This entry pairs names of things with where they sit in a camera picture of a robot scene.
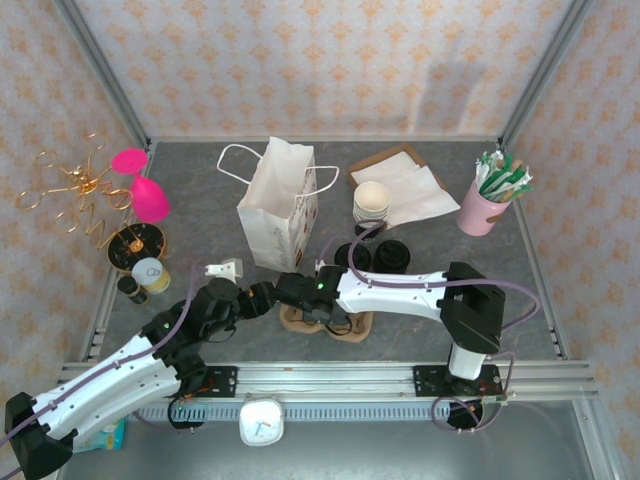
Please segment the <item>brown pulp cup carrier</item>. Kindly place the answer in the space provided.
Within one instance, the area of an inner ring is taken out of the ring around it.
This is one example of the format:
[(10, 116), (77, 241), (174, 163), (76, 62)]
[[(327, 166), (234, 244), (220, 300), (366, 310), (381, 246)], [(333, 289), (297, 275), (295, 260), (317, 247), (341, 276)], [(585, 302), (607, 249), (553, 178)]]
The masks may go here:
[(346, 319), (346, 325), (324, 325), (305, 320), (303, 312), (294, 307), (282, 304), (279, 310), (281, 325), (293, 333), (311, 335), (324, 332), (336, 341), (348, 343), (360, 343), (369, 336), (373, 324), (372, 312), (348, 314)]

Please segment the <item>white paper bag rope handles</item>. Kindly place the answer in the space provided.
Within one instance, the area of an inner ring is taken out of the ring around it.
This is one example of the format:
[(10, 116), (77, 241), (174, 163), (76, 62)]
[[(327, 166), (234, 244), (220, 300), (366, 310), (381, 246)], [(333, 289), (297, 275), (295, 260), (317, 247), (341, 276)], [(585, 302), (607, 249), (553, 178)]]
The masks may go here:
[(320, 186), (317, 172), (324, 167), (315, 162), (314, 148), (272, 137), (262, 154), (237, 146), (258, 158), (247, 180), (222, 167), (232, 147), (223, 148), (216, 168), (247, 185), (237, 212), (254, 263), (277, 272), (296, 271), (318, 216), (318, 195), (336, 183), (340, 168), (329, 165), (333, 178)]

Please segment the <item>stack of black cup lids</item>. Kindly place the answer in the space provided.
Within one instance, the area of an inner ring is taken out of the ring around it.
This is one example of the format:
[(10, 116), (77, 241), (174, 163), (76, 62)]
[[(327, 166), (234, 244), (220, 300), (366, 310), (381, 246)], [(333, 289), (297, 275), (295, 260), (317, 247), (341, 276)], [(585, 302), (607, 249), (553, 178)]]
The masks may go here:
[(408, 247), (398, 240), (386, 240), (377, 248), (372, 260), (375, 273), (405, 274), (411, 261)]

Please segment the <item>stack of paper cups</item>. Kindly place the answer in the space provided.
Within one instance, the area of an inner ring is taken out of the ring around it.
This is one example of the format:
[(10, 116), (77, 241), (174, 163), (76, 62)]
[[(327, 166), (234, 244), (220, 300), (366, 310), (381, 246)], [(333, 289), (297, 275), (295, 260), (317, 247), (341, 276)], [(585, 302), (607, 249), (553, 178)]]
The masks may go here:
[(370, 229), (363, 240), (373, 240), (386, 227), (390, 205), (391, 193), (387, 187), (374, 181), (360, 184), (356, 188), (353, 198), (356, 234), (360, 235)]

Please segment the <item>blue wet wipes pack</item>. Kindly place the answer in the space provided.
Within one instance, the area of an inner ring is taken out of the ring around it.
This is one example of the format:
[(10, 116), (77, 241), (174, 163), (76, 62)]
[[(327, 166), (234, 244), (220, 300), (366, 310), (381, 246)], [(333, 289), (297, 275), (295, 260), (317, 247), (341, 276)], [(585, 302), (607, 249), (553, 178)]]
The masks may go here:
[(124, 440), (125, 425), (126, 419), (121, 418), (117, 422), (105, 426), (83, 442), (74, 444), (74, 452), (84, 453), (94, 450), (119, 450)]

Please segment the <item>small yellow can white lid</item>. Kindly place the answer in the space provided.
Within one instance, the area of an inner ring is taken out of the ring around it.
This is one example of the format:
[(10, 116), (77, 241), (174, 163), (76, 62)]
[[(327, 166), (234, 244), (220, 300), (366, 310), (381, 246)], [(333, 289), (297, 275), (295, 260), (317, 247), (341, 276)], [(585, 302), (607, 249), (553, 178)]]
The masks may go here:
[(136, 262), (131, 274), (134, 280), (150, 295), (163, 293), (171, 283), (169, 272), (158, 259), (153, 257), (147, 257)]

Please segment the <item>small dark bottle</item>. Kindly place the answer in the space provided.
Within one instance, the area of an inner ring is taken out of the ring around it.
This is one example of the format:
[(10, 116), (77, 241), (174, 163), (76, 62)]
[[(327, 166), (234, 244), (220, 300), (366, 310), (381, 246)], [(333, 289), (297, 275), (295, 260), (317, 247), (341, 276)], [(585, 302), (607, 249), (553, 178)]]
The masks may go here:
[(149, 295), (132, 276), (122, 276), (117, 282), (118, 290), (136, 305), (149, 303)]

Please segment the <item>white square clock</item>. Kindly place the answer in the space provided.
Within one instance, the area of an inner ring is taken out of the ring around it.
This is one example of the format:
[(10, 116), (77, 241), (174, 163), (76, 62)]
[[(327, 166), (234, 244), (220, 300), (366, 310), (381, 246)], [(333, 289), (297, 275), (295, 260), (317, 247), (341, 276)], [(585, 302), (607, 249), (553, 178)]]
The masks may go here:
[(241, 441), (250, 447), (265, 447), (279, 442), (284, 435), (284, 410), (272, 399), (254, 399), (239, 411)]

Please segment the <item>pink plastic wine glass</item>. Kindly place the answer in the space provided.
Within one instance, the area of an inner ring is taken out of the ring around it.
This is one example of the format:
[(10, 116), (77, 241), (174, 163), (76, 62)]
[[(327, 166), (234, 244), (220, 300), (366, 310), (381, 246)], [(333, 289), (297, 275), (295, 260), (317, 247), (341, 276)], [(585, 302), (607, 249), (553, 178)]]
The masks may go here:
[(140, 222), (158, 223), (170, 213), (169, 199), (159, 184), (141, 175), (149, 161), (143, 149), (124, 150), (113, 157), (111, 167), (123, 175), (132, 175), (132, 209)]

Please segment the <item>white napkin stack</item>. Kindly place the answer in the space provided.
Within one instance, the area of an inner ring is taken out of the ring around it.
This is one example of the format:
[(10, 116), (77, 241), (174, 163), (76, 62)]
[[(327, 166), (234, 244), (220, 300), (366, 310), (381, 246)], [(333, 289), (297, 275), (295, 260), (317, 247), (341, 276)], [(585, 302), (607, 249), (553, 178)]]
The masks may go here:
[(389, 180), (413, 173), (420, 168), (421, 166), (406, 151), (400, 151), (383, 161), (353, 172), (352, 177), (357, 185), (371, 181), (387, 184)]

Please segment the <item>brown cardboard napkin tray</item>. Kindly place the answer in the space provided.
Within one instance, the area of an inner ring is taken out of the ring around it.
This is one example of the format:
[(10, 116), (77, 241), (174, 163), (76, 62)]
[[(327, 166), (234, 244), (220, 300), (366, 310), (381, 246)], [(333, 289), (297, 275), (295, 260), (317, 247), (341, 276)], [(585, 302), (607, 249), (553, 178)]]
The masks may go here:
[[(402, 145), (392, 147), (390, 149), (384, 150), (383, 152), (374, 154), (373, 156), (370, 156), (364, 160), (361, 160), (356, 164), (352, 165), (348, 169), (348, 181), (351, 184), (351, 186), (354, 188), (354, 192), (359, 185), (356, 184), (355, 180), (352, 177), (353, 172), (362, 170), (365, 167), (368, 167), (377, 162), (383, 161), (389, 158), (390, 156), (399, 153), (400, 151), (406, 151), (413, 158), (413, 160), (421, 166), (421, 168), (425, 166), (424, 162), (417, 157), (416, 152), (408, 145), (402, 144)], [(389, 228), (392, 228), (392, 226), (390, 226), (389, 223), (387, 222), (386, 227), (384, 228), (383, 231), (388, 230)]]

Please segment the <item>pink cylindrical holder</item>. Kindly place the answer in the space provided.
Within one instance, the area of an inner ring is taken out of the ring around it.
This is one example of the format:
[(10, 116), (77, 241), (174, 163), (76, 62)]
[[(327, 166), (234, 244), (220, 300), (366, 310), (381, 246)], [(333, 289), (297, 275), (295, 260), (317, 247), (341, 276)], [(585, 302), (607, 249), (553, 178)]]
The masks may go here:
[(496, 203), (485, 199), (473, 182), (457, 212), (456, 223), (468, 235), (484, 236), (493, 229), (509, 205), (509, 202)]

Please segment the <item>green white sachets bundle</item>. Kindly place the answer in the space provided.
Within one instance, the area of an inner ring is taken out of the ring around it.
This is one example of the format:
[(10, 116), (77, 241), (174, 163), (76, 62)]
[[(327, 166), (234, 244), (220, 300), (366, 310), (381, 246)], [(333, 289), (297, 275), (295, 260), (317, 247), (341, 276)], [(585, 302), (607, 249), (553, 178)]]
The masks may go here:
[(519, 187), (511, 200), (533, 190), (533, 176), (522, 160), (514, 160), (501, 150), (484, 152), (475, 162), (475, 178), (479, 193), (487, 200), (502, 203), (501, 199), (509, 189)]

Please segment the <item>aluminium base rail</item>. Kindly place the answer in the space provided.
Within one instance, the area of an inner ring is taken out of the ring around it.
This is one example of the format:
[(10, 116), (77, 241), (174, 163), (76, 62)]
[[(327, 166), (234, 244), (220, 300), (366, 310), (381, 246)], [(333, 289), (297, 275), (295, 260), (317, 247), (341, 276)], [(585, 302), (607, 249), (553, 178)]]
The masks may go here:
[[(593, 399), (599, 387), (590, 365), (581, 361), (492, 360), (499, 369), (503, 396), (462, 397), (485, 402)], [(234, 398), (188, 398), (191, 402), (242, 402), (274, 398), (282, 402), (404, 402), (417, 397), (413, 367), (397, 362), (244, 362), (238, 368)], [(64, 368), (64, 384), (54, 394), (73, 407), (113, 404), (135, 408), (171, 398), (178, 384), (173, 374), (125, 365), (86, 381), (87, 364)]]

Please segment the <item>aluminium frame post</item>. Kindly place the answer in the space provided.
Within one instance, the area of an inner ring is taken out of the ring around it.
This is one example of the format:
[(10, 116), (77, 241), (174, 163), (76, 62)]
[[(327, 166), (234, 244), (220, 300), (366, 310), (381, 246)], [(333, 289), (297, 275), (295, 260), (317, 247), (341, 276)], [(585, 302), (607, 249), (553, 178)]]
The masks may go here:
[(508, 151), (514, 145), (519, 132), (533, 112), (546, 84), (565, 55), (593, 3), (594, 0), (571, 1), (556, 33), (551, 38), (529, 83), (509, 117), (502, 135), (496, 140), (496, 146), (499, 149)]
[(52, 2), (78, 41), (84, 57), (93, 68), (135, 144), (148, 149), (151, 139), (76, 0), (52, 0)]

